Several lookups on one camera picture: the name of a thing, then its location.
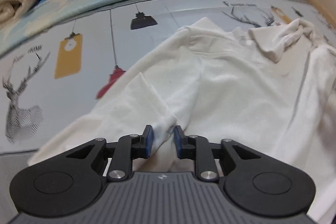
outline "deer illustration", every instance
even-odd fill
[[[43,60],[38,56],[39,61],[37,62],[36,67],[31,70],[31,67],[29,66],[27,76],[23,78],[16,90],[14,90],[13,84],[10,82],[14,62],[6,75],[6,79],[2,77],[2,85],[7,90],[7,97],[10,99],[6,117],[5,134],[8,140],[12,143],[17,139],[30,138],[33,136],[43,120],[42,109],[38,105],[28,109],[20,109],[18,106],[18,99],[26,89],[27,82],[40,71],[49,55],[50,52]]]
[[[235,15],[235,12],[234,12],[234,8],[235,7],[232,7],[232,10],[231,10],[231,13],[230,14],[227,14],[225,12],[222,11],[223,14],[227,15],[228,17],[231,17],[232,19],[236,20],[236,21],[239,21],[239,22],[242,22],[242,23],[246,23],[246,24],[251,24],[253,26],[255,26],[256,28],[260,28],[261,25],[258,23],[258,22],[255,22],[255,21],[252,21],[250,20],[246,15],[244,15],[244,17],[237,17]],[[265,15],[262,15],[262,17],[264,18],[265,20],[265,24],[267,26],[271,26],[272,23],[274,22],[274,16],[272,14],[268,14],[266,13],[265,11],[261,10]]]

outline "metal screw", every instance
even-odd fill
[[[217,178],[217,174],[213,171],[204,171],[201,173],[201,177],[206,180]]]
[[[122,179],[125,175],[125,172],[121,170],[113,170],[109,172],[109,176],[113,179]]]

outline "black pendant lamp print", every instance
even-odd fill
[[[141,29],[148,26],[157,25],[156,20],[151,16],[146,16],[145,13],[139,12],[137,4],[135,4],[138,13],[135,15],[135,18],[131,22],[131,30]]]

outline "triangular cutout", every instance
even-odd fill
[[[259,159],[261,158],[260,156],[256,155],[255,153],[249,151],[249,150],[245,150],[244,148],[238,146],[238,145],[233,145],[232,146],[233,149],[237,152],[237,154],[239,155],[239,157],[242,160],[251,160],[251,159]]]
[[[91,150],[94,148],[93,144],[90,144],[88,146],[85,146],[77,151],[72,152],[71,154],[67,155],[67,158],[72,158],[72,159],[80,159],[83,160],[85,159],[88,154],[91,152]]]

